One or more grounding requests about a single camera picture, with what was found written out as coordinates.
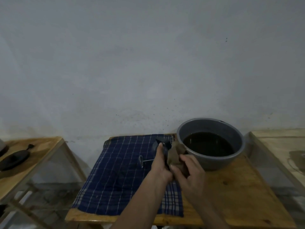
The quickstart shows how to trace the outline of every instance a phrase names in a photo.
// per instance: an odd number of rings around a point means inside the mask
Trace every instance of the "wooden table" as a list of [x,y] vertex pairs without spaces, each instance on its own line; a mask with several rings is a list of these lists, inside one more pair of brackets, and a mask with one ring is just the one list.
[[[207,172],[208,185],[215,194],[215,204],[232,227],[296,228],[273,191],[246,156],[241,155],[227,167]],[[184,217],[159,214],[154,225],[202,226],[203,222],[182,193]],[[66,221],[112,223],[117,216],[95,215],[72,208]]]
[[[6,141],[9,150],[6,154],[0,157],[0,161],[14,152],[27,149],[29,144],[33,144],[34,148],[29,150],[30,156],[25,162],[11,170],[0,172],[0,203],[9,204],[11,208],[25,214],[37,225],[51,229],[49,225],[19,203],[28,191],[38,191],[31,183],[29,183],[31,177],[57,151],[62,151],[66,155],[82,181],[86,180],[86,176],[79,167],[78,162],[66,142],[59,136]],[[24,189],[25,185],[29,186],[28,189],[26,189],[18,199],[14,199],[16,193]]]
[[250,138],[305,196],[305,129],[253,131]]

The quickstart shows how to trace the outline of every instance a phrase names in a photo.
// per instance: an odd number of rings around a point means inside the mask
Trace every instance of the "brown cloth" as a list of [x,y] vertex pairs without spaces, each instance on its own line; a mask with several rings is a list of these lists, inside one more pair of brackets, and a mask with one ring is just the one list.
[[167,164],[168,166],[174,165],[178,167],[181,171],[181,173],[185,176],[189,176],[189,170],[186,166],[186,164],[179,159],[179,154],[186,154],[186,148],[185,145],[180,144],[177,141],[174,141],[172,143],[172,148],[168,151],[167,154]]

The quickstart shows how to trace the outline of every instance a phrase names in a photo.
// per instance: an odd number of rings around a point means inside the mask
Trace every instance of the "blue plaid cloth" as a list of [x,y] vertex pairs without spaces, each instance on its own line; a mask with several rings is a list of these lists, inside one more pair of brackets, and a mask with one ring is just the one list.
[[[153,134],[105,141],[72,208],[97,215],[120,215],[151,169],[151,162],[140,167],[139,155],[143,160],[154,158],[151,148],[157,136],[173,140],[171,135]],[[162,213],[183,216],[181,189],[175,181],[166,187],[158,210],[158,214]]]

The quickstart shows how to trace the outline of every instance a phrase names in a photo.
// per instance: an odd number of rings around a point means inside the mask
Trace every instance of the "person's right hand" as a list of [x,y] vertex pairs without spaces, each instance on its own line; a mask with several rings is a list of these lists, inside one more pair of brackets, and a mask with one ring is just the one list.
[[204,169],[193,155],[181,154],[180,159],[185,162],[190,175],[185,178],[180,169],[174,165],[170,166],[170,170],[179,182],[186,199],[195,209],[198,209],[206,198]]

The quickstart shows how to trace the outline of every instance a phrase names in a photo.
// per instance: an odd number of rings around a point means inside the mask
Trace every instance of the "person's left hand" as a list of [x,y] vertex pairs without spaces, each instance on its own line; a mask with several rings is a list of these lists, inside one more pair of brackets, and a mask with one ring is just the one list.
[[163,145],[159,144],[154,161],[152,162],[151,171],[162,178],[166,183],[173,180],[173,174],[166,168],[164,162]]

